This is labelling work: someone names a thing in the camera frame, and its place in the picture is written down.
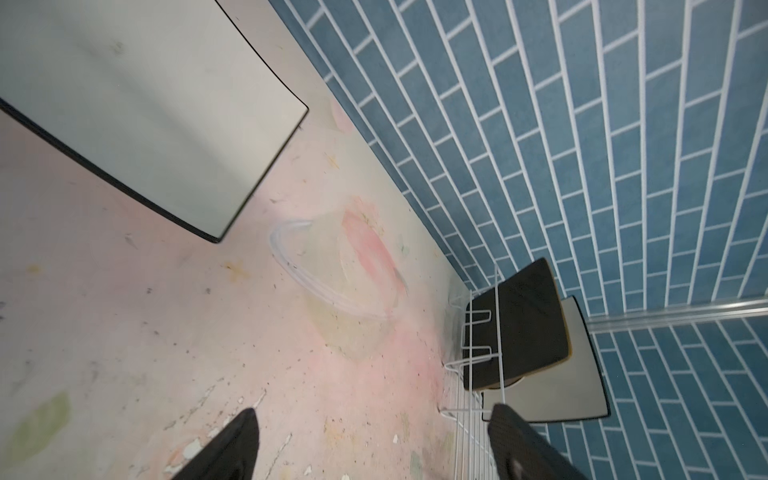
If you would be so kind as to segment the white square plate black rim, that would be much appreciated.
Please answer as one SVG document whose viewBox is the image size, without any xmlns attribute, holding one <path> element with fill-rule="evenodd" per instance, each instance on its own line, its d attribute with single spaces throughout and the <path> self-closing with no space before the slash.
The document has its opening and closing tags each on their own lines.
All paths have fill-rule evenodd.
<svg viewBox="0 0 768 480">
<path fill-rule="evenodd" d="M 219 1 L 5 1 L 1 107 L 212 243 L 309 111 Z"/>
</svg>

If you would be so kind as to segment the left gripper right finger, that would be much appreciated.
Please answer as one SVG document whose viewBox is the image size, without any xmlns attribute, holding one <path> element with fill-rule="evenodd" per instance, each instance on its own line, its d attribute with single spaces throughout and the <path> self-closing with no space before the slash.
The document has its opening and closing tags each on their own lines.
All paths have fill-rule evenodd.
<svg viewBox="0 0 768 480">
<path fill-rule="evenodd" d="M 493 406 L 487 431 L 500 479 L 587 480 L 506 404 Z"/>
</svg>

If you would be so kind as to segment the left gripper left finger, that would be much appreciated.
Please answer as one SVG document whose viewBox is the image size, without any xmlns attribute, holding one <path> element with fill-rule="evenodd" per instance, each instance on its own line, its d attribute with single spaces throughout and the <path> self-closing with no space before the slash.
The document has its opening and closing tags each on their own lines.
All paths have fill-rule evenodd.
<svg viewBox="0 0 768 480">
<path fill-rule="evenodd" d="M 260 447 L 256 410 L 242 410 L 173 480 L 250 480 Z"/>
</svg>

